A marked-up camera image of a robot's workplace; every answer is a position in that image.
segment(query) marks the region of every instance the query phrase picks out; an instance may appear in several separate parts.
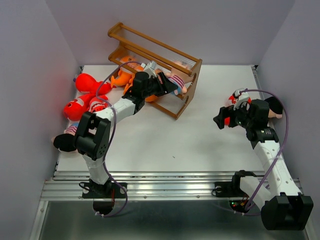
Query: white table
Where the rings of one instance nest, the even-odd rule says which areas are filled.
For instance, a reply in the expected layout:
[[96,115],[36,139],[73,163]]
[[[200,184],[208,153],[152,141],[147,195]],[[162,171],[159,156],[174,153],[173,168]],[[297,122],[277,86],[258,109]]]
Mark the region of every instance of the white table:
[[[102,81],[114,69],[114,65],[86,65],[83,72]],[[113,173],[262,171],[245,130],[239,126],[219,130],[213,121],[239,88],[257,88],[250,66],[203,65],[195,96],[178,120],[146,103],[139,113],[117,124],[107,154],[108,169]],[[115,103],[122,93],[123,88],[116,88],[107,96]],[[259,98],[258,93],[250,96]],[[165,96],[162,102],[171,110],[183,103],[174,96]],[[88,172],[82,156],[61,153],[55,176],[78,172]]]

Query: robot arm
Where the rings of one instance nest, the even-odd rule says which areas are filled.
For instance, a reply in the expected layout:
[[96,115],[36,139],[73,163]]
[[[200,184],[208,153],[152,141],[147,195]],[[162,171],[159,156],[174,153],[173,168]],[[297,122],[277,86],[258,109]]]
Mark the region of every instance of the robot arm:
[[152,95],[159,97],[178,88],[166,78],[163,72],[159,73],[160,78],[158,78],[154,70],[155,66],[155,62],[150,62],[145,66],[144,71],[135,74],[132,87],[113,106],[115,116],[113,109],[107,107],[95,113],[85,112],[81,117],[74,136],[74,145],[85,159],[90,174],[89,182],[96,192],[108,191],[109,176],[104,169],[103,161],[109,148],[110,130],[114,120],[118,123],[139,112],[145,104],[145,98]]
[[[260,159],[267,173],[276,158],[279,149],[279,138],[275,130],[268,126],[269,104],[255,99],[248,104],[249,94],[236,90],[233,96],[236,103],[229,107],[221,107],[219,114],[213,118],[219,129],[225,127],[225,118],[230,118],[229,127],[241,126],[246,130],[246,137]],[[261,210],[261,219],[268,230],[303,230],[313,208],[310,196],[304,196],[294,183],[282,156],[267,175],[269,189],[258,189],[253,201]],[[232,182],[220,192],[228,192],[228,197],[250,198],[256,191],[260,181],[254,173],[241,170],[236,172]],[[238,207],[238,211],[247,212],[246,206]]]

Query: wooden rack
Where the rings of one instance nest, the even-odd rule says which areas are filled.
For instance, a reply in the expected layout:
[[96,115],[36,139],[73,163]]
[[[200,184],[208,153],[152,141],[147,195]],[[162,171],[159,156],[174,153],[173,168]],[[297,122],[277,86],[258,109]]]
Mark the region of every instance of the wooden rack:
[[[190,63],[191,68],[186,69],[173,61],[167,59],[165,56],[160,56],[159,54],[148,50],[137,43],[132,42],[129,40],[129,38],[125,37],[124,31],[128,31],[136,36],[139,36],[149,42],[152,42],[158,46],[161,46],[172,53],[174,53],[177,57],[175,59],[181,59],[183,61],[187,61]],[[174,47],[171,47],[163,42],[160,42],[148,35],[145,35],[139,31],[136,31],[123,23],[119,22],[115,26],[113,26],[109,31],[108,31],[108,36],[111,38],[114,38],[119,41],[118,47],[115,49],[114,52],[112,52],[109,55],[109,60],[111,62],[116,63],[117,65],[122,64],[121,58],[124,56],[128,55],[135,55],[135,56],[140,56],[141,58],[145,59],[146,61],[155,61],[157,63],[157,68],[164,72],[169,72],[171,71],[172,68],[177,69],[185,74],[187,74],[189,77],[193,76],[193,79],[190,83],[190,85],[187,88],[187,92],[184,94],[178,94],[177,97],[180,98],[181,100],[185,101],[182,108],[177,112],[171,112],[168,109],[164,108],[163,106],[159,105],[156,102],[150,102],[153,107],[157,108],[158,110],[168,114],[169,116],[178,119],[180,115],[183,113],[183,111],[186,109],[186,107],[189,105],[191,100],[194,98],[195,91],[196,91],[196,86],[197,86],[197,81],[199,77],[199,72],[202,64],[201,59],[197,59],[189,54],[186,54]],[[137,71],[133,69],[132,67],[128,65],[124,65],[123,68],[136,73]]]

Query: gray wall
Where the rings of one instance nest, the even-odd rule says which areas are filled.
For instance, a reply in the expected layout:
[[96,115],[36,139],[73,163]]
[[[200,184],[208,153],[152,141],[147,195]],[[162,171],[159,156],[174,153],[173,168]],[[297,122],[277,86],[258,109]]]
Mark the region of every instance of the gray wall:
[[0,23],[0,239],[20,240],[54,171],[78,63],[44,0],[2,0]]
[[294,0],[46,0],[80,64],[109,64],[117,22],[205,64],[258,64]]
[[[314,201],[312,213],[320,236],[319,66],[320,1],[297,0],[258,67],[262,89],[277,94],[289,114],[286,163]],[[276,125],[283,138],[285,121]]]

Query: pile of stuffed animals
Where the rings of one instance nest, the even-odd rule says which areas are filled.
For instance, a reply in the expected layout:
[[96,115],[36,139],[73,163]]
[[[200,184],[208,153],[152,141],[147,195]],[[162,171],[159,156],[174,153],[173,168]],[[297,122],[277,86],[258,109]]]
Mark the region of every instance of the pile of stuffed animals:
[[[133,56],[124,56],[120,59],[120,62],[137,62],[137,59]],[[190,69],[191,67],[181,61],[174,61],[175,64]],[[129,63],[131,68],[136,71],[143,71],[141,65],[137,63]],[[158,74],[161,72],[160,69],[156,69],[155,72]],[[187,92],[187,88],[185,84],[190,83],[192,81],[192,77],[189,77],[187,74],[172,68],[171,72],[165,73],[166,77],[169,81],[176,84],[178,89],[173,92],[173,94],[178,95],[180,93],[185,94]],[[99,98],[108,100],[106,96],[113,88],[124,87],[125,94],[127,90],[132,86],[133,79],[135,74],[132,72],[127,72],[125,69],[121,68],[118,72],[118,77],[111,77],[110,83],[104,83],[102,87],[99,89],[98,96]],[[62,152],[74,152],[76,148],[73,146],[73,137],[76,134],[78,122],[81,119],[81,116],[89,111],[91,113],[95,113],[101,111],[108,107],[108,104],[104,101],[101,101],[96,97],[97,89],[101,85],[101,82],[97,82],[92,76],[86,73],[81,73],[75,79],[75,87],[82,94],[81,96],[75,98],[65,105],[63,108],[63,115],[69,120],[74,122],[71,126],[69,126],[63,134],[60,134],[52,139],[53,145]],[[158,97],[152,95],[145,99],[146,102],[153,102]]]

